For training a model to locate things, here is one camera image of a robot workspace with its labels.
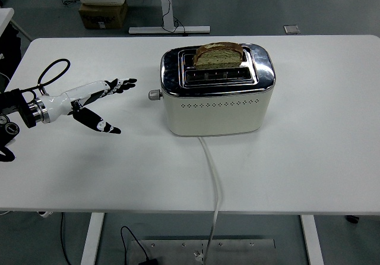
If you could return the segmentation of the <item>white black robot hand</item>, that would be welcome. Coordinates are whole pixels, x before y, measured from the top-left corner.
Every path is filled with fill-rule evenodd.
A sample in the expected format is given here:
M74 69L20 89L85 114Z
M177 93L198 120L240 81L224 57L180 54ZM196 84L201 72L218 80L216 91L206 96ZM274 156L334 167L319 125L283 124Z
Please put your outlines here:
M97 81L63 92L59 96L43 95L38 98L38 106L42 113L41 121L45 124L56 121L61 115L71 115L77 122L101 133L120 134L101 116L86 106L111 94L121 94L135 87L137 79L114 79L113 81Z

